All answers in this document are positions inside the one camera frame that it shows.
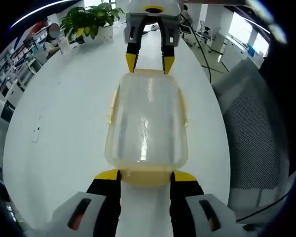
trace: transparent food container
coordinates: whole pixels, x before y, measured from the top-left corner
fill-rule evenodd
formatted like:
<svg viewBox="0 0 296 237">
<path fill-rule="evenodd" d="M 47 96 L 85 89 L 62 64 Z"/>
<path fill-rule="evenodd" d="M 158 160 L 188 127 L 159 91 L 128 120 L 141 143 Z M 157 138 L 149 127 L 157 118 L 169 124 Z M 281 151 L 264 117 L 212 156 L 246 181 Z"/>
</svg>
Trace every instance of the transparent food container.
<svg viewBox="0 0 296 237">
<path fill-rule="evenodd" d="M 105 156 L 137 185 L 163 185 L 187 160 L 186 106 L 172 76 L 135 70 L 114 94 Z"/>
</svg>

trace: green leaves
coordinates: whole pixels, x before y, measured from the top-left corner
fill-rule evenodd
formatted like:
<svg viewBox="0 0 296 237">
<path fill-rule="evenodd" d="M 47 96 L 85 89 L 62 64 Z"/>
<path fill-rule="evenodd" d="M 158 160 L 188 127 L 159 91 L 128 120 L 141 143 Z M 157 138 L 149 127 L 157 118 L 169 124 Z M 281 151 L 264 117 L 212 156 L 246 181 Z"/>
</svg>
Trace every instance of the green leaves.
<svg viewBox="0 0 296 237">
<path fill-rule="evenodd" d="M 112 9 L 112 4 L 116 3 L 104 2 L 88 9 L 81 6 L 74 7 L 62 19 L 60 28 L 64 29 L 69 41 L 72 41 L 74 34 L 76 34 L 77 38 L 85 35 L 94 39 L 98 34 L 99 27 L 113 25 L 114 20 L 119 20 L 119 15 L 124 13 L 119 7 Z"/>
</svg>

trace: potted plant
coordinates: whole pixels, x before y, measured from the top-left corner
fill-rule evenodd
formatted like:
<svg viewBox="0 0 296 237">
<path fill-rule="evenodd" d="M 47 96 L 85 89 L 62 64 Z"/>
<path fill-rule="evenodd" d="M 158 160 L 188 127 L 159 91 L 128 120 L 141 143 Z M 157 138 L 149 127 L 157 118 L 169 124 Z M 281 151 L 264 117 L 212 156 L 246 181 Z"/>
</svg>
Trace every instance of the potted plant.
<svg viewBox="0 0 296 237">
<path fill-rule="evenodd" d="M 77 38 L 83 37 L 85 42 L 108 40 L 113 36 L 114 20 L 119 20 L 119 14 L 124 13 L 119 7 L 112 9 L 112 4 L 116 3 L 104 2 L 87 9 L 76 6 L 68 11 L 60 27 L 64 29 L 69 41 L 72 41 L 73 35 Z"/>
</svg>

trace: black cable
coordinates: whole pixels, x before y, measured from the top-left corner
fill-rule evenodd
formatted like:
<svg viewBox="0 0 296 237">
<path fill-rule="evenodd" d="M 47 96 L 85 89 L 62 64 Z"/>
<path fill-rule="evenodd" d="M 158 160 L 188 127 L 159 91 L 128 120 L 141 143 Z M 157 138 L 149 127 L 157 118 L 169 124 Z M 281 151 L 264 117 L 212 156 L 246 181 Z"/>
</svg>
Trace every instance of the black cable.
<svg viewBox="0 0 296 237">
<path fill-rule="evenodd" d="M 252 216 L 254 216 L 254 215 L 257 215 L 257 214 L 260 213 L 260 212 L 263 212 L 263 211 L 269 209 L 270 207 L 276 205 L 276 204 L 279 203 L 281 200 L 283 200 L 283 199 L 287 196 L 288 193 L 289 193 L 289 191 L 288 191 L 284 196 L 282 196 L 280 199 L 278 199 L 277 201 L 275 201 L 274 203 L 272 203 L 272 204 L 266 206 L 265 208 L 262 208 L 262 209 L 259 210 L 259 211 L 256 211 L 256 212 L 250 214 L 249 216 L 246 216 L 246 217 L 240 218 L 240 219 L 236 220 L 236 222 L 243 221 L 243 220 L 245 220 L 245 219 L 248 219 L 249 217 L 252 217 Z"/>
<path fill-rule="evenodd" d="M 182 14 L 180 14 L 180 15 L 181 15 L 181 17 L 183 17 L 183 18 L 185 19 L 185 21 L 188 23 L 188 26 L 191 28 L 191 31 L 193 32 L 194 37 L 195 37 L 195 39 L 196 39 L 196 41 L 197 41 L 197 43 L 198 43 L 198 46 L 199 46 L 199 48 L 201 49 L 201 51 L 202 51 L 202 53 L 203 53 L 203 55 L 204 55 L 205 62 L 206 62 L 207 68 L 208 68 L 208 73 L 209 73 L 209 83 L 212 83 L 212 74 L 211 74 L 211 70 L 210 70 L 209 64 L 208 64 L 208 62 L 207 62 L 207 59 L 206 59 L 206 57 L 205 57 L 204 50 L 203 50 L 203 48 L 202 48 L 200 42 L 198 41 L 197 36 L 196 36 L 196 34 L 195 34 L 195 32 L 194 32 L 194 30 L 193 30 L 191 24 L 189 23 L 189 21 L 188 21 L 188 20 L 187 20 Z"/>
</svg>

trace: person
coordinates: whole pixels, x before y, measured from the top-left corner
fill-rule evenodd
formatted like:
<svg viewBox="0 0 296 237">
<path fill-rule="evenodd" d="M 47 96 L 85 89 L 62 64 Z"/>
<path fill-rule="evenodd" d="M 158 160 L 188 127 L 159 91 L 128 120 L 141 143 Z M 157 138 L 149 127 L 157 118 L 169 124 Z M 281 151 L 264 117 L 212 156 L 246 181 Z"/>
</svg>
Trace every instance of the person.
<svg viewBox="0 0 296 237">
<path fill-rule="evenodd" d="M 183 10 L 181 11 L 181 21 L 180 21 L 180 24 L 181 25 L 185 25 L 185 26 L 189 26 L 193 24 L 193 19 L 192 17 L 189 15 L 189 12 L 187 11 L 188 10 L 188 7 L 184 4 L 183 6 Z"/>
<path fill-rule="evenodd" d="M 48 52 L 46 59 L 50 59 L 60 49 L 56 40 L 57 35 L 59 35 L 59 26 L 52 24 L 47 29 L 47 37 L 44 43 L 45 51 Z"/>
</svg>

